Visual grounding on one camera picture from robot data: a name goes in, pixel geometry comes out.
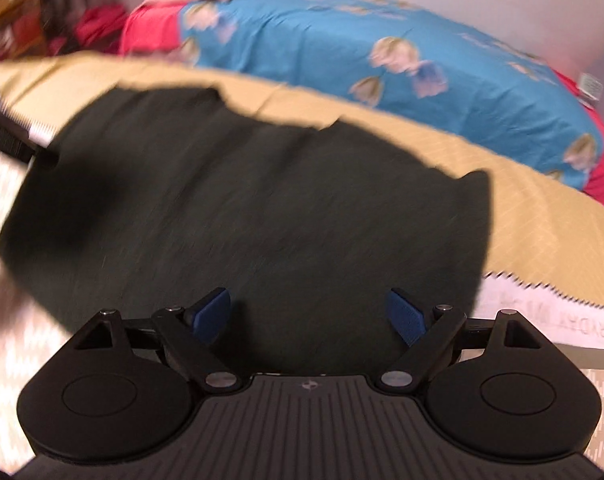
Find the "dark green knit garment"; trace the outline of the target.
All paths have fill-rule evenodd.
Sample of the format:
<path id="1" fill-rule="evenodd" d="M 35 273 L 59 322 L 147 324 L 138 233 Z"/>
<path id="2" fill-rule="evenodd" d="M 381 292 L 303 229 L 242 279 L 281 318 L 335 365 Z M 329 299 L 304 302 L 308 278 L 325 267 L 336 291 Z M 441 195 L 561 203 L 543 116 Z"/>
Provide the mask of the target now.
<path id="1" fill-rule="evenodd" d="M 236 309 L 214 348 L 230 367 L 378 373 L 405 349 L 387 292 L 470 310 L 491 215 L 485 172 L 449 177 L 348 122 L 274 125 L 214 89 L 115 88 L 34 160 L 0 258 L 67 330 L 224 287 Z"/>

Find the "red clothes pile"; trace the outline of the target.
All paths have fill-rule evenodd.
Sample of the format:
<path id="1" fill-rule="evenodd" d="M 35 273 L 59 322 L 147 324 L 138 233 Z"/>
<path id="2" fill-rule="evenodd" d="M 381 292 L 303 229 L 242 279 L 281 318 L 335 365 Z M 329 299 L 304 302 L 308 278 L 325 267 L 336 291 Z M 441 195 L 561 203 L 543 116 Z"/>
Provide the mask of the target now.
<path id="1" fill-rule="evenodd" d="M 101 53 L 118 53 L 127 16 L 125 6 L 119 3 L 86 10 L 73 26 L 78 47 Z"/>

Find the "yellow beige patterned table cloth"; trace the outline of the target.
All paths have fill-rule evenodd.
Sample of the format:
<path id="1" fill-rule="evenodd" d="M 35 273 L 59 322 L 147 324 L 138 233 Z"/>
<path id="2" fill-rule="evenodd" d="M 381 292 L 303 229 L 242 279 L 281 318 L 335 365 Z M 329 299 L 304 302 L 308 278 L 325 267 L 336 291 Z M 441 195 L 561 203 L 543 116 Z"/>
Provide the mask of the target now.
<path id="1" fill-rule="evenodd" d="M 484 169 L 492 177 L 492 237 L 480 316 L 500 308 L 526 315 L 580 367 L 603 401 L 588 454 L 604 467 L 604 207 L 585 194 L 450 133 L 340 99 L 224 70 L 98 54 L 0 63 L 0 104 L 50 139 L 90 101 L 113 87 L 213 87 L 239 112 L 323 128 L 339 119 L 410 151 L 459 177 Z M 0 155 L 0 225 L 24 172 Z M 31 300 L 0 300 L 0 466 L 31 455 L 14 402 L 21 386 L 66 334 Z"/>

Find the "red bed sheet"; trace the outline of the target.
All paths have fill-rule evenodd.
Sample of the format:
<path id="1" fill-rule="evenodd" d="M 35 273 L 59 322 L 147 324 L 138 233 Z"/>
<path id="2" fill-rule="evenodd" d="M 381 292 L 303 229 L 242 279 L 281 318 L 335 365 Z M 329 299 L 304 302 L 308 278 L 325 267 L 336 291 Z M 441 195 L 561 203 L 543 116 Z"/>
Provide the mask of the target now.
<path id="1" fill-rule="evenodd" d="M 183 3 L 139 6 L 128 18 L 120 40 L 120 55 L 174 51 L 180 45 L 179 14 Z"/>

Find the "blue floral bed quilt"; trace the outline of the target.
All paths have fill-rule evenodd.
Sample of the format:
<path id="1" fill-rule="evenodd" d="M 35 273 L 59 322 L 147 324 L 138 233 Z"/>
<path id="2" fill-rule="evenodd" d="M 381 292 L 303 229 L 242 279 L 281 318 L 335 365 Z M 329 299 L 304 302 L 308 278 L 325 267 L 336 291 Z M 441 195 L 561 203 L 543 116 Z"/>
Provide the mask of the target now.
<path id="1" fill-rule="evenodd" d="M 540 58 L 399 0 L 199 0 L 188 61 L 310 88 L 462 136 L 581 190 L 604 141 Z"/>

